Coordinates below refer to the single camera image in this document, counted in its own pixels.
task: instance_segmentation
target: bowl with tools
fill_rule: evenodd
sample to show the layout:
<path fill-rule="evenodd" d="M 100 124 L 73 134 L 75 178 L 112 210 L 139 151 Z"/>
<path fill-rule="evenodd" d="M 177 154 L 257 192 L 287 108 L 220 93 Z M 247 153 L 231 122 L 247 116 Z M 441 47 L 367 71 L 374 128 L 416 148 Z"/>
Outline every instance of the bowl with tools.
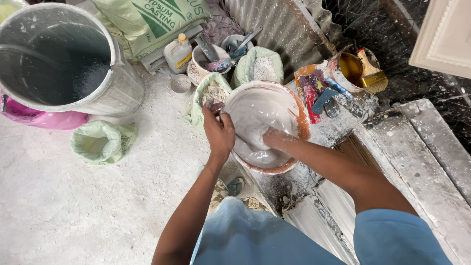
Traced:
<path fill-rule="evenodd" d="M 198 46 L 193 49 L 191 60 L 201 78 L 211 72 L 224 75 L 230 71 L 232 62 L 225 50 L 217 45 L 209 44 L 202 34 L 197 35 L 195 40 Z"/>
<path fill-rule="evenodd" d="M 229 51 L 229 47 L 231 45 L 232 46 L 239 46 L 242 43 L 242 41 L 244 41 L 244 38 L 245 38 L 245 36 L 239 35 L 239 34 L 234 34 L 234 35 L 227 36 L 222 41 L 221 48 L 224 49 L 225 51 Z M 250 49 L 253 48 L 253 43 L 249 40 L 245 46 L 246 46 L 245 53 L 243 55 L 240 55 L 238 57 L 233 58 L 234 61 L 238 62 L 240 60 L 240 58 L 242 58 L 242 56 L 247 54 L 247 52 L 250 51 Z"/>
<path fill-rule="evenodd" d="M 242 42 L 236 41 L 230 42 L 226 51 L 231 57 L 231 59 L 239 58 L 244 56 L 248 52 L 247 43 L 255 37 L 260 31 L 262 31 L 263 26 L 258 26 L 253 32 L 247 33 L 242 40 Z"/>

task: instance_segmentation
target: corrugated wall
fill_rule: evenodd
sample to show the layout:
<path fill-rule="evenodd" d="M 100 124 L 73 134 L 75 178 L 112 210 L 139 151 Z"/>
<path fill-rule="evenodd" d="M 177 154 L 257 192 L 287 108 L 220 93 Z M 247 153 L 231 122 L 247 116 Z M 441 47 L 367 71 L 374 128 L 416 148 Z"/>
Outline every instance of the corrugated wall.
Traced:
<path fill-rule="evenodd" d="M 225 4 L 245 32 L 263 26 L 253 42 L 280 54 L 285 83 L 299 68 L 323 60 L 285 0 L 225 0 Z"/>

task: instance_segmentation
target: bucket rim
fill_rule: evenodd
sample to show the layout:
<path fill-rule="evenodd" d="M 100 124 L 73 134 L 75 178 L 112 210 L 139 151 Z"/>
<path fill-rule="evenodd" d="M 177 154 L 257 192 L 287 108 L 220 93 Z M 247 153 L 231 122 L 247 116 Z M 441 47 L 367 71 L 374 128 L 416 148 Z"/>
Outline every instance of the bucket rim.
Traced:
<path fill-rule="evenodd" d="M 87 97 L 78 100 L 76 102 L 72 102 L 69 104 L 65 105 L 58 105 L 58 106 L 48 106 L 44 105 L 41 103 L 34 102 L 29 99 L 25 99 L 22 97 L 17 96 L 14 92 L 12 92 L 0 79 L 0 88 L 1 88 L 1 94 L 7 95 L 11 97 L 13 100 L 17 101 L 18 103 L 21 103 L 27 107 L 40 110 L 40 111 L 47 111 L 47 112 L 64 112 L 64 111 L 70 111 L 74 109 L 81 108 L 83 106 L 86 106 L 93 102 L 94 100 L 98 99 L 108 88 L 110 84 L 111 77 L 113 75 L 113 66 L 117 63 L 116 58 L 117 58 L 117 52 L 120 51 L 120 46 L 118 42 L 114 40 L 110 32 L 107 30 L 105 25 L 101 23 L 96 17 L 94 17 L 91 13 L 78 8 L 76 6 L 68 5 L 68 4 L 63 4 L 63 3 L 41 3 L 41 4 L 35 4 L 35 5 L 30 5 L 28 7 L 22 8 L 15 13 L 11 14 L 10 16 L 7 17 L 1 24 L 0 24 L 0 33 L 8 27 L 8 24 L 13 21 L 18 15 L 21 15 L 26 12 L 30 12 L 32 10 L 44 10 L 45 8 L 64 8 L 64 9 L 69 9 L 72 10 L 76 13 L 79 13 L 80 15 L 83 15 L 84 17 L 88 18 L 93 24 L 95 24 L 100 30 L 101 33 L 106 37 L 106 40 L 108 41 L 108 46 L 110 48 L 110 57 L 111 57 L 111 62 L 110 62 L 110 70 L 108 70 L 108 73 L 106 74 L 106 77 L 103 79 L 102 83 Z"/>
<path fill-rule="evenodd" d="M 253 81 L 244 83 L 240 85 L 239 87 L 237 87 L 235 90 L 233 90 L 232 93 L 229 94 L 228 98 L 226 98 L 225 102 L 233 98 L 234 95 L 238 94 L 241 91 L 249 90 L 249 89 L 257 89 L 257 88 L 266 89 L 268 87 L 277 87 L 279 89 L 282 89 L 283 91 L 286 91 L 288 94 L 290 94 L 294 98 L 294 100 L 296 101 L 296 105 L 298 106 L 298 110 L 299 110 L 299 115 L 296 118 L 296 121 L 298 122 L 298 137 L 303 140 L 308 141 L 309 138 L 311 137 L 311 128 L 308 121 L 309 116 L 308 116 L 307 110 L 305 109 L 301 99 L 291 89 L 289 89 L 288 87 L 286 87 L 285 85 L 281 83 L 277 83 L 277 82 L 269 81 L 269 80 L 253 80 Z M 288 172 L 299 163 L 297 159 L 291 157 L 286 163 L 284 163 L 281 166 L 259 167 L 245 161 L 242 157 L 240 157 L 240 155 L 236 153 L 234 149 L 231 150 L 231 154 L 235 157 L 235 159 L 239 163 L 241 163 L 247 169 L 253 170 L 257 173 L 265 174 L 265 175 L 277 175 L 277 174 Z"/>

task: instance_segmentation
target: green bag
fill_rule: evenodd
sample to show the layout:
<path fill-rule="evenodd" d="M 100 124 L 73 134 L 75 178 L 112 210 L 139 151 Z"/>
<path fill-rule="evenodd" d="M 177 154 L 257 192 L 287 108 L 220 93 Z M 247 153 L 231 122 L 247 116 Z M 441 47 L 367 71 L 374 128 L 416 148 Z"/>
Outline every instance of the green bag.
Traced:
<path fill-rule="evenodd" d="M 239 63 L 235 67 L 234 74 L 231 79 L 232 88 L 236 89 L 243 83 L 255 80 L 253 78 L 253 63 L 257 57 L 267 56 L 273 62 L 276 70 L 275 82 L 282 83 L 284 80 L 283 62 L 278 53 L 266 49 L 264 47 L 256 46 L 250 49 L 246 55 L 240 58 Z"/>
<path fill-rule="evenodd" d="M 205 0 L 92 0 L 101 15 L 96 17 L 117 40 L 141 59 L 212 17 Z"/>
<path fill-rule="evenodd" d="M 220 84 L 227 92 L 229 92 L 229 94 L 232 92 L 231 86 L 220 73 L 211 73 L 201 80 L 200 84 L 196 88 L 195 96 L 193 97 L 193 105 L 187 112 L 187 115 L 183 117 L 186 122 L 193 125 L 193 127 L 195 127 L 201 133 L 204 132 L 204 117 L 203 107 L 200 104 L 200 97 L 203 90 L 211 83 L 211 81 L 215 81 L 216 83 Z"/>
<path fill-rule="evenodd" d="M 72 133 L 72 152 L 92 165 L 105 165 L 118 162 L 137 137 L 136 124 L 114 125 L 96 120 L 86 123 Z"/>

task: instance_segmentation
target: concrete floor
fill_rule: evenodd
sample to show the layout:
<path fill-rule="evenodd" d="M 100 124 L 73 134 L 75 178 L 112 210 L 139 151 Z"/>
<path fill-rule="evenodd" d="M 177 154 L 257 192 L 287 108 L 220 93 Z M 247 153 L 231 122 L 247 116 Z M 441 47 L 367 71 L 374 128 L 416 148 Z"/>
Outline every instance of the concrete floor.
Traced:
<path fill-rule="evenodd" d="M 147 91 L 134 114 L 91 117 L 137 123 L 135 144 L 113 165 L 76 157 L 71 131 L 0 116 L 0 263 L 150 264 L 162 229 L 210 150 L 206 137 L 182 119 L 192 97 L 172 94 L 170 70 L 154 77 L 139 72 Z M 232 162 L 221 176 L 229 182 L 238 175 Z"/>

